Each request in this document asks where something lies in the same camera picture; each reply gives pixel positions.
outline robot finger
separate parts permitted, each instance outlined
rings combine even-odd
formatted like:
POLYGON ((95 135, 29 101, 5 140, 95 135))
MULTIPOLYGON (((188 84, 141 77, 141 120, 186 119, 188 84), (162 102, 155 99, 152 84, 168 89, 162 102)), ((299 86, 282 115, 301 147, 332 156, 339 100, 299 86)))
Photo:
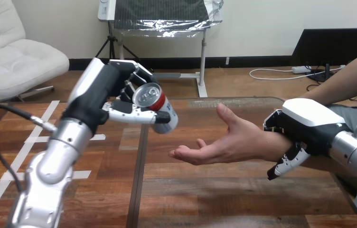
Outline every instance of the robot finger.
POLYGON ((275 166, 267 171, 268 179, 273 180, 278 178, 292 169, 300 166, 305 160, 310 157, 310 154, 301 148, 300 143, 295 143, 295 146, 290 148, 286 154, 279 159, 275 166))

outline silver robotic arm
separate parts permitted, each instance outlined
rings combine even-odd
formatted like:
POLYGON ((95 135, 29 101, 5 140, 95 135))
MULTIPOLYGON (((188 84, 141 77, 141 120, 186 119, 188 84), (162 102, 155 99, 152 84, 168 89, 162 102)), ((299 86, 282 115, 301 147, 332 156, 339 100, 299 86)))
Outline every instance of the silver robotic arm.
POLYGON ((287 100, 263 126, 295 142, 267 172, 268 179, 284 175, 311 155, 329 156, 357 176, 357 129, 352 132, 342 117, 325 106, 304 98, 287 100))
POLYGON ((7 227, 54 228, 62 212, 62 200, 72 180, 73 165, 80 158, 97 126, 107 120, 166 124, 167 112, 139 108, 131 103, 137 85, 154 83, 152 74, 138 63, 110 60, 103 64, 94 58, 75 85, 58 127, 38 117, 31 120, 52 131, 46 151, 29 163, 26 189, 15 200, 7 227), (120 100, 107 103, 110 96, 120 100))

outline aluminum can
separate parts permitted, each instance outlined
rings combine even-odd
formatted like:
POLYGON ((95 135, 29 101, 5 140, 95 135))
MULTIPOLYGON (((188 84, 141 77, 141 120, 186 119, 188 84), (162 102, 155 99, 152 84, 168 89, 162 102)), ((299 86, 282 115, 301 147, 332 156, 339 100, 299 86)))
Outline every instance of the aluminum can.
POLYGON ((152 125, 153 130, 159 134, 167 134, 177 127, 179 118, 165 96, 160 85, 156 83, 146 83, 138 87, 132 95, 132 102, 138 107, 146 107, 152 111, 164 111, 169 113, 169 123, 156 123, 152 125))

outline human hand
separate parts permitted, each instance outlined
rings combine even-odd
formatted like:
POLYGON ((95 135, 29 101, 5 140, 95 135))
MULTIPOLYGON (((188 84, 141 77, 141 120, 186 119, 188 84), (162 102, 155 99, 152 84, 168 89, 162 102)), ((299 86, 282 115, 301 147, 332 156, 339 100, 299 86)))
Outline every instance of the human hand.
POLYGON ((217 106, 218 116, 228 125, 222 138, 207 145, 197 139, 200 149, 181 145, 169 152, 169 157, 193 165, 241 162, 250 159, 277 161, 290 148, 291 143, 278 133, 264 132, 252 122, 236 116, 223 104, 217 106))

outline white chair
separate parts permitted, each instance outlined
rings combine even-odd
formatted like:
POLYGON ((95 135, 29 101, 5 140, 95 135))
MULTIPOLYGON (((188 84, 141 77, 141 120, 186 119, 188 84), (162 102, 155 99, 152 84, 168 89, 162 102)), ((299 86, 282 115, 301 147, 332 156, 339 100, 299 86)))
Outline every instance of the white chair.
POLYGON ((62 52, 25 38, 11 0, 0 0, 0 101, 52 90, 48 86, 23 94, 68 71, 69 61, 62 52))

